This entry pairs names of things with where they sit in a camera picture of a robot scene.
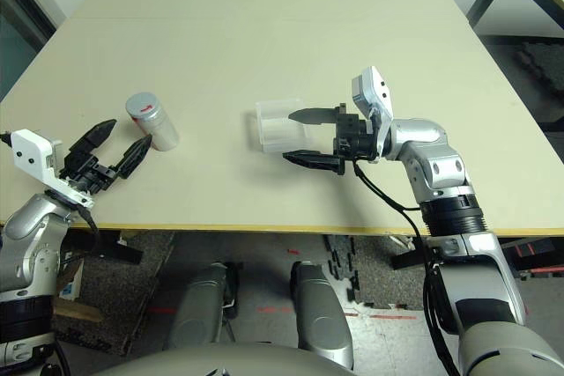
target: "transparent container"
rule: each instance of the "transparent container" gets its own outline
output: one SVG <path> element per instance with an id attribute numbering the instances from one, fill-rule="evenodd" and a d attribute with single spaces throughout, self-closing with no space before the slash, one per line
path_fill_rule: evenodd
<path id="1" fill-rule="evenodd" d="M 258 136 L 265 153 L 308 149 L 313 144 L 307 125 L 288 119 L 303 109 L 300 99 L 260 101 L 256 103 Z"/>

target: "cylindrical container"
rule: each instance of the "cylindrical container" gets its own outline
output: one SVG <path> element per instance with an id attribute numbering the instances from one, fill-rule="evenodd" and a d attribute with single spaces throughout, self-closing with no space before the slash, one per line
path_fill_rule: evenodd
<path id="1" fill-rule="evenodd" d="M 178 144 L 178 133 L 159 99 L 151 92 L 138 92 L 128 98 L 125 109 L 145 134 L 152 135 L 152 146 L 160 151 Z"/>

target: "black wire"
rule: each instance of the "black wire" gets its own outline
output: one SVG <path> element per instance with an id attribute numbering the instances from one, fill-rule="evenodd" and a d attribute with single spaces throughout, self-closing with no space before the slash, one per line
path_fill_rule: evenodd
<path id="1" fill-rule="evenodd" d="M 64 355 L 63 347 L 61 344 L 55 339 L 55 353 L 59 358 L 59 363 L 61 364 L 61 368 L 63 369 L 64 376 L 71 376 L 71 368 L 69 367 L 69 362 L 67 361 L 67 357 Z"/>
<path id="2" fill-rule="evenodd" d="M 400 211 L 400 210 L 406 210 L 406 211 L 421 210 L 420 207 L 405 207 L 405 206 L 401 205 L 400 203 L 396 202 L 394 199 L 392 199 L 391 197 L 386 195 L 386 193 L 384 193 L 376 185 L 374 185 L 374 183 L 364 174 L 364 172 L 362 172 L 362 169 L 360 169 L 360 166 L 356 161 L 353 161 L 352 166 L 354 167 L 354 174 L 356 176 L 358 176 L 360 178 L 360 180 L 362 182 L 364 182 L 365 185 L 371 191 L 373 191 L 376 195 L 378 195 L 380 198 L 382 198 L 383 201 L 386 202 L 392 209 L 395 209 L 397 211 Z"/>
<path id="3" fill-rule="evenodd" d="M 449 376 L 460 376 L 458 369 L 456 368 L 452 356 L 450 355 L 449 348 L 444 342 L 444 336 L 442 335 L 441 328 L 436 320 L 436 312 L 434 310 L 433 301 L 433 290 L 431 289 L 431 283 L 429 282 L 429 277 L 433 271 L 433 266 L 430 258 L 428 257 L 427 250 L 423 244 L 423 239 L 421 238 L 421 233 L 419 229 L 413 222 L 413 220 L 407 216 L 406 211 L 420 210 L 419 207 L 407 208 L 400 203 L 393 200 L 391 197 L 387 196 L 381 189 L 379 189 L 360 169 L 356 161 L 352 163 L 354 167 L 354 173 L 360 178 L 362 182 L 370 189 L 373 193 L 378 195 L 383 199 L 392 209 L 397 211 L 400 215 L 404 217 L 405 220 L 412 227 L 415 232 L 415 236 L 420 245 L 420 252 L 423 255 L 423 265 L 425 266 L 425 280 L 423 283 L 423 313 L 425 315 L 425 321 L 429 328 L 429 334 L 431 340 L 433 341 L 434 350 L 436 351 L 437 357 L 441 360 L 447 374 Z"/>

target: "red marking on floor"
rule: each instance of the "red marking on floor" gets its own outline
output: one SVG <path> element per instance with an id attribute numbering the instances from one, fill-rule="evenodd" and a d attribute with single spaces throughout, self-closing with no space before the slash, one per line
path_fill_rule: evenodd
<path id="1" fill-rule="evenodd" d="M 148 307 L 147 312 L 154 314 L 176 314 L 176 309 L 170 307 Z"/>
<path id="2" fill-rule="evenodd" d="M 372 319 L 389 319 L 391 321 L 414 321 L 417 319 L 415 316 L 392 316 L 389 314 L 372 314 Z"/>
<path id="3" fill-rule="evenodd" d="M 538 269 L 530 269 L 531 273 L 550 273 L 550 272 L 564 272 L 564 267 L 562 266 L 555 266 L 553 268 L 538 268 Z"/>
<path id="4" fill-rule="evenodd" d="M 257 307 L 256 310 L 259 313 L 275 313 L 275 312 L 277 312 L 276 307 Z"/>

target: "yellow table edge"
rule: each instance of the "yellow table edge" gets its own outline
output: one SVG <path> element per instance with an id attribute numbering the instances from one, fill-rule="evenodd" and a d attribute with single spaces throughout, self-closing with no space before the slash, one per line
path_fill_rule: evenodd
<path id="1" fill-rule="evenodd" d="M 312 226 L 312 225 L 208 225 L 208 224 L 107 224 L 98 223 L 100 229 L 119 230 L 165 230 L 165 231 L 226 231 L 226 232 L 309 232 L 309 233 L 335 233 L 344 235 L 413 235 L 413 229 L 402 228 L 377 228 L 358 226 Z M 85 222 L 77 222 L 73 228 L 86 228 Z M 546 237 L 564 236 L 564 228 L 490 228 L 501 237 Z M 427 229 L 419 229 L 422 234 L 428 235 Z"/>

